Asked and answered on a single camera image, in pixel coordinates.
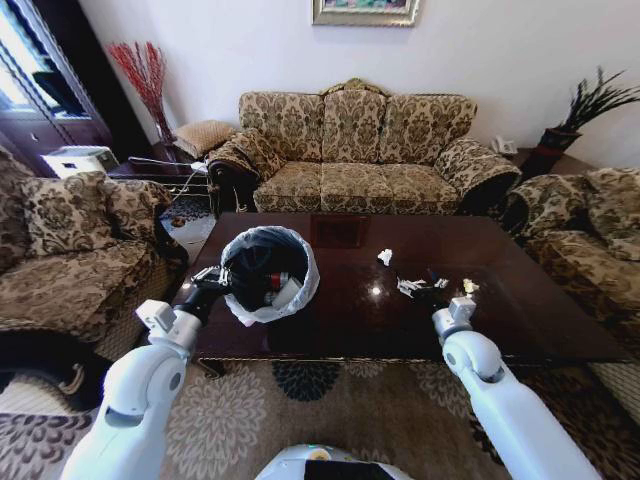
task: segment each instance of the trash bag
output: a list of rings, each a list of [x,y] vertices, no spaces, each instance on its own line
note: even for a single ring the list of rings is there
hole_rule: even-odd
[[[285,227],[255,227],[239,234],[222,251],[220,263],[235,274],[244,271],[289,272],[302,284],[295,297],[281,308],[262,306],[254,309],[262,303],[263,292],[256,288],[232,288],[234,293],[225,295],[225,301],[247,327],[296,313],[309,303],[320,283],[311,246],[300,234]]]

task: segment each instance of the floral patterned sofa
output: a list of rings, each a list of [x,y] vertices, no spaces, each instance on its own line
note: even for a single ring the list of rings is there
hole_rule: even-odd
[[[640,169],[532,178],[503,226],[636,360],[591,368],[640,424]]]
[[[2,148],[0,169],[0,374],[94,406],[105,369],[142,330],[133,310],[186,266],[158,219],[171,196],[101,172],[35,178]]]
[[[210,177],[259,212],[484,213],[520,171],[464,138],[476,110],[358,79],[319,95],[245,93],[244,131],[209,154]]]

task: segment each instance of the sofa armrest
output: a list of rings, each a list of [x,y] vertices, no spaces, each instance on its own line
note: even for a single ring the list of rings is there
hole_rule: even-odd
[[[253,191],[260,175],[231,142],[209,153],[207,169],[216,218],[223,211],[255,211]]]
[[[434,167],[460,194],[458,210],[472,214],[486,213],[521,176],[509,160],[470,138],[451,142]]]
[[[549,230],[583,229],[587,181],[582,175],[541,175],[507,197],[501,223],[520,240]]]
[[[172,201],[164,186],[147,180],[107,179],[102,188],[115,236],[143,240],[156,247],[163,257],[186,264],[187,251],[160,223],[160,215]]]

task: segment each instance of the wall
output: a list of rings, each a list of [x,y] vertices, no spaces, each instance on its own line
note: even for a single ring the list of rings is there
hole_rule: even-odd
[[[151,40],[167,56],[170,123],[238,122],[248,90],[315,92],[359,76],[397,93],[456,92],[479,114],[471,134],[537,143],[568,111],[571,87],[628,69],[640,83],[637,0],[422,0],[412,29],[311,26],[311,0],[81,0],[103,44]],[[121,76],[150,138],[148,114]],[[569,153],[640,166],[640,104],[583,129]]]

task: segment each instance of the floor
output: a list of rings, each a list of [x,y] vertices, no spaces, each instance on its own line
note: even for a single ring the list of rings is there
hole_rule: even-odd
[[[192,201],[177,203],[162,221],[191,261],[214,225],[204,206]],[[393,463],[417,480],[508,478],[461,384],[443,364],[225,367],[227,375],[218,380],[189,367],[167,428],[162,479],[250,479],[282,448],[307,442]],[[516,373],[604,478],[640,478],[640,429],[588,370]],[[0,381],[2,391],[0,480],[58,478],[95,412],[72,414],[20,376]]]

